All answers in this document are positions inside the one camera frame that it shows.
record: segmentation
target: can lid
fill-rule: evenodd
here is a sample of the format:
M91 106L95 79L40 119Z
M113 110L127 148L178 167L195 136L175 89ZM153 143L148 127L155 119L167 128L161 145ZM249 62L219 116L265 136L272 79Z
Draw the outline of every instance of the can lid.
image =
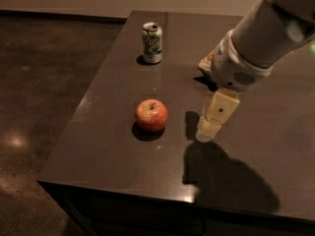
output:
M144 30L156 31L159 29L159 24L156 22L147 22L143 26Z

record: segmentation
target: aluminum soda can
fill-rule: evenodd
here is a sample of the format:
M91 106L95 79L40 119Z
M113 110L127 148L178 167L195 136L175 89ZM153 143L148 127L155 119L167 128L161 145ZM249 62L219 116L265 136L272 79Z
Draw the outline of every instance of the aluminum soda can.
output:
M144 60L149 64L161 61L162 30L158 23L148 22L143 25L142 40L144 44Z

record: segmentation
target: dark tabletop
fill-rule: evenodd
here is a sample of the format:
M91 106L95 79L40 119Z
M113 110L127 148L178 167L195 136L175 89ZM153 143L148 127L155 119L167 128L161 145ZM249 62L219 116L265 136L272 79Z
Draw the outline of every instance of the dark tabletop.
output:
M210 143L194 139L209 92L198 62L239 17L133 12L39 180L196 206L315 220L315 53L275 64ZM163 59L144 65L141 31L163 30ZM139 132L134 109L165 103L162 134Z

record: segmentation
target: table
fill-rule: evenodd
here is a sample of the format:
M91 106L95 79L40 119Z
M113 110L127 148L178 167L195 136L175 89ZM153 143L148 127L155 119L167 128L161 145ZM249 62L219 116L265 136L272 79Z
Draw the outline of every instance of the table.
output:
M212 142L194 138L209 94L197 64L240 19L131 14L38 178L91 235L230 229L220 223L233 224L228 235L238 235L237 224L255 235L315 232L312 43L243 93ZM142 25L150 21L163 30L156 65L141 59ZM135 107L147 98L168 109L162 134L149 136L135 125Z

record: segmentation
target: apple stem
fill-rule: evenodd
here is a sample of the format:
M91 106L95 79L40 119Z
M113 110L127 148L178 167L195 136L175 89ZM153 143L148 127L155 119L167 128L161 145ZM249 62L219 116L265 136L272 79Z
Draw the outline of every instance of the apple stem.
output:
M155 105L156 103L153 103L151 106L150 106L150 109L151 110L153 110L154 109L154 105Z

